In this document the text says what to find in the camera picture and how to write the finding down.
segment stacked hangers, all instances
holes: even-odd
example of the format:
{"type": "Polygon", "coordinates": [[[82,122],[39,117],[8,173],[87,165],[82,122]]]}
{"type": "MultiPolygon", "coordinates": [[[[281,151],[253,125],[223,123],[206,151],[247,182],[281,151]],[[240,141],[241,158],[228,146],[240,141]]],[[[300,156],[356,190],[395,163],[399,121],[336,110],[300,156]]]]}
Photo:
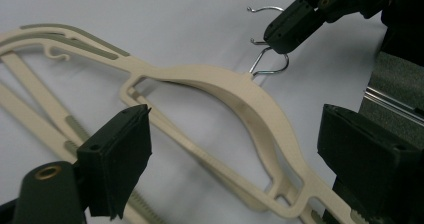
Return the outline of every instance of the stacked hangers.
{"type": "MultiPolygon", "coordinates": [[[[300,216],[305,223],[315,223],[319,216],[312,210],[308,202],[311,198],[316,198],[340,222],[361,222],[360,219],[356,218],[355,212],[352,212],[351,208],[306,164],[286,116],[275,101],[252,81],[253,74],[235,73],[209,65],[154,67],[87,32],[66,25],[24,26],[1,35],[0,56],[3,62],[43,106],[63,135],[78,144],[82,143],[87,135],[82,134],[84,132],[69,112],[54,99],[54,96],[47,91],[47,88],[39,80],[37,81],[36,76],[28,67],[24,67],[26,66],[25,63],[13,52],[17,48],[31,45],[41,45],[44,48],[44,54],[49,58],[70,59],[68,54],[54,55],[51,51],[56,48],[128,72],[130,77],[120,89],[121,100],[129,106],[139,104],[150,106],[152,108],[149,117],[150,122],[212,171],[250,208],[270,210],[284,218],[300,216]],[[248,129],[260,160],[272,180],[272,186],[266,191],[260,190],[195,145],[152,103],[136,91],[135,85],[144,78],[198,88],[228,105],[248,129]],[[275,146],[281,151],[292,171],[302,181],[301,187],[295,186],[284,174],[275,153],[275,146]],[[290,206],[280,204],[277,201],[279,197],[283,197],[290,206]]],[[[24,117],[24,112],[16,110],[17,108],[28,109],[28,107],[15,105],[19,99],[12,98],[12,93],[3,85],[0,86],[0,94],[2,97],[6,94],[10,97],[1,98],[0,104],[2,106],[24,123],[43,142],[51,142],[51,140],[46,140],[45,137],[50,133],[39,130],[41,121],[34,124],[34,119],[24,117]]],[[[55,147],[57,153],[62,153],[66,146],[69,149],[69,141],[66,138],[64,139],[63,136],[58,138],[54,145],[57,145],[57,143],[64,145],[55,147]]],[[[135,209],[130,209],[130,212],[137,215],[135,209]]]]}

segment white background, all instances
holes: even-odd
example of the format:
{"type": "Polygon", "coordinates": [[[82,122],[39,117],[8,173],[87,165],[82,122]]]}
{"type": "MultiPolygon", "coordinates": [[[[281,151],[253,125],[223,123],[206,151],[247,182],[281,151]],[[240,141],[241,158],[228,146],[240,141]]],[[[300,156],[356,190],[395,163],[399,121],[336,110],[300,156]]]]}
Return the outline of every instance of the white background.
{"type": "MultiPolygon", "coordinates": [[[[250,69],[262,50],[249,39],[261,39],[278,15],[251,14],[246,7],[285,8],[293,1],[0,0],[0,32],[27,24],[68,24],[155,66],[210,64],[241,73],[250,69]]],[[[345,16],[324,24],[292,52],[286,72],[255,79],[286,113],[304,158],[329,185],[335,176],[316,148],[322,106],[359,109],[385,30],[379,14],[370,20],[359,14],[345,16]]],[[[118,97],[126,74],[85,59],[56,62],[37,48],[22,56],[90,134],[126,108],[118,97]]],[[[278,69],[282,61],[282,56],[270,52],[258,68],[278,69]]],[[[34,104],[3,64],[0,80],[34,104]]],[[[195,143],[257,186],[268,185],[244,126],[221,102],[191,88],[153,81],[144,82],[139,90],[195,143]]],[[[137,189],[168,223],[300,223],[248,209],[166,135],[154,127],[151,135],[153,155],[137,189]]],[[[17,197],[27,172],[55,160],[0,109],[0,203],[17,197]]]]}

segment gray foam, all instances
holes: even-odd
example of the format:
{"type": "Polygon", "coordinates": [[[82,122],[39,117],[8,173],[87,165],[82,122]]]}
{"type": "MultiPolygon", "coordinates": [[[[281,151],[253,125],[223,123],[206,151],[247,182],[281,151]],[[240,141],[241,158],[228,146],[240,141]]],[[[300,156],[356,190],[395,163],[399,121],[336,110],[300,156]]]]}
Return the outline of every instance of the gray foam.
{"type": "MultiPolygon", "coordinates": [[[[368,86],[424,110],[424,67],[382,52],[368,86]]],[[[424,148],[424,127],[365,98],[359,113],[418,148],[424,148]]]]}

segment metal hook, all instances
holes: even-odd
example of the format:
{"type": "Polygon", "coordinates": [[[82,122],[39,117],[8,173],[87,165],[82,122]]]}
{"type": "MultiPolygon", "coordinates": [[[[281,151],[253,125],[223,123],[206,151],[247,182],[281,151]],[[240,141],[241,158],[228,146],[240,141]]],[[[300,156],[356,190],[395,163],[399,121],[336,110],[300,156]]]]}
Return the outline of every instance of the metal hook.
{"type": "Polygon", "coordinates": [[[256,46],[268,45],[268,43],[266,43],[264,41],[255,41],[255,39],[253,39],[253,38],[250,38],[250,43],[252,43],[253,45],[256,45],[256,46]]]}
{"type": "MultiPolygon", "coordinates": [[[[265,6],[265,7],[261,7],[259,9],[253,9],[251,7],[247,7],[247,11],[251,12],[251,13],[256,13],[256,12],[260,12],[260,11],[264,11],[264,10],[275,10],[275,11],[279,11],[279,12],[283,12],[284,9],[281,7],[276,7],[276,6],[265,6]]],[[[268,45],[265,41],[255,41],[255,39],[251,38],[250,42],[253,45],[268,45]]]]}
{"type": "Polygon", "coordinates": [[[251,7],[247,7],[247,11],[251,12],[251,13],[256,13],[256,12],[260,12],[260,11],[264,11],[264,10],[275,10],[275,11],[284,11],[283,8],[281,7],[276,7],[276,6],[265,6],[265,7],[261,7],[259,9],[253,9],[251,7]]]}
{"type": "Polygon", "coordinates": [[[261,53],[259,53],[259,56],[256,58],[255,63],[253,63],[252,68],[250,68],[250,70],[249,70],[249,72],[253,74],[253,77],[255,77],[256,75],[272,75],[272,74],[277,74],[277,73],[280,73],[280,72],[285,71],[289,67],[289,56],[287,56],[287,54],[284,54],[284,58],[286,59],[286,65],[283,68],[281,68],[279,70],[275,70],[275,71],[257,71],[257,72],[254,72],[253,73],[253,71],[255,70],[256,66],[259,63],[259,61],[262,59],[262,56],[265,54],[265,52],[267,52],[267,51],[269,51],[271,49],[272,49],[271,47],[267,47],[267,48],[263,49],[261,51],[261,53]]]}

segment clothes hanger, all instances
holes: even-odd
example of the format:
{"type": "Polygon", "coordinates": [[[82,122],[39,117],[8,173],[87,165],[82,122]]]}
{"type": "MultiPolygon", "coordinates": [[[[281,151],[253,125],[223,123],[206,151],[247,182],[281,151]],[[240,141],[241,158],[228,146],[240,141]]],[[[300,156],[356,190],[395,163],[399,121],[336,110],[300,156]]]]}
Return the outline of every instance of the clothes hanger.
{"type": "MultiPolygon", "coordinates": [[[[17,118],[62,160],[71,163],[77,161],[76,151],[89,138],[87,132],[16,53],[13,51],[4,53],[0,56],[0,60],[40,104],[57,129],[2,83],[0,83],[2,97],[0,106],[17,118]]],[[[131,194],[124,217],[134,224],[164,223],[137,191],[131,194]]]]}
{"type": "Polygon", "coordinates": [[[104,41],[93,38],[86,32],[68,26],[26,26],[1,37],[0,54],[27,45],[41,44],[44,46],[46,56],[50,58],[69,59],[69,55],[51,53],[52,48],[59,48],[129,72],[131,76],[120,91],[121,99],[128,105],[138,105],[139,102],[143,102],[153,107],[134,88],[143,78],[185,84],[216,96],[244,122],[267,172],[275,176],[278,174],[272,169],[274,167],[272,163],[276,162],[274,143],[278,146],[289,166],[302,180],[303,186],[300,190],[297,190],[298,188],[293,186],[287,177],[280,175],[279,179],[271,177],[273,187],[270,190],[273,192],[264,193],[194,145],[156,108],[153,108],[150,119],[186,151],[214,171],[250,207],[256,209],[265,207],[286,218],[301,215],[305,222],[313,223],[311,209],[307,204],[309,199],[314,197],[321,201],[339,221],[356,222],[352,219],[354,213],[350,207],[307,166],[284,113],[268,94],[252,82],[251,73],[239,74],[207,65],[156,68],[110,44],[105,45],[104,41]],[[279,196],[285,197],[291,206],[284,207],[279,204],[275,200],[279,196]]]}

